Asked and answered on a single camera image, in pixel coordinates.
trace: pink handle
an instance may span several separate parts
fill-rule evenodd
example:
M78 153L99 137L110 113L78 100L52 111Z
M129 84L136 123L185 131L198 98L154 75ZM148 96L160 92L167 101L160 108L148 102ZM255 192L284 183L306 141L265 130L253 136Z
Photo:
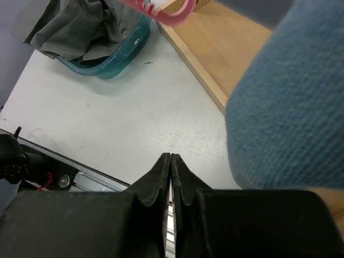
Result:
M155 10L155 6L149 3L147 6L145 0L121 0L123 3L131 6L144 15L157 20L159 23L167 26L175 26L185 21L195 8L196 0L185 0L183 6L175 13L165 13L162 10Z

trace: white table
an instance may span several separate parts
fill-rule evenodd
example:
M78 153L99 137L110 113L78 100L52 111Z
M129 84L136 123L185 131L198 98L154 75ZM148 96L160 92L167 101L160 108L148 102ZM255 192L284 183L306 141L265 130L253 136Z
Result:
M34 52L0 128L127 183L163 152L179 153L211 187L238 189L224 116L152 22L148 43L117 77L73 73Z

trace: wooden board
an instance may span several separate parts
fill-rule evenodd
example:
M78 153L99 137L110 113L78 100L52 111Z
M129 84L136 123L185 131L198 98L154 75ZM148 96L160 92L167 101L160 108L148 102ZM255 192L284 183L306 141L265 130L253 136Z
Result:
M160 7L175 12L184 0ZM222 113L233 89L271 32L254 21L211 0L198 0L181 25L158 24L176 52ZM311 189L327 204L344 235L344 191Z

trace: blue cloth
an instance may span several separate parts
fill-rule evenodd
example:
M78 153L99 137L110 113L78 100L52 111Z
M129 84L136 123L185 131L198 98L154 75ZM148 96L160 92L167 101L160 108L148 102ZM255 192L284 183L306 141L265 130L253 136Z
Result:
M226 108L244 189L344 189L344 1L298 0Z

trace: red wire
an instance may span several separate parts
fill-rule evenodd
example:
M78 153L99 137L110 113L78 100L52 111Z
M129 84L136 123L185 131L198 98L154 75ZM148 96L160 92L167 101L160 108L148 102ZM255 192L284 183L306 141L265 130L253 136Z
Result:
M48 172L47 175L49 176L49 181L48 181L48 183L47 183L44 187L39 187L39 188L37 188L37 191L40 191L40 190L42 190L42 189L46 189L46 188L51 184L51 182L52 182L52 180L53 180L53 174L50 173L50 172Z

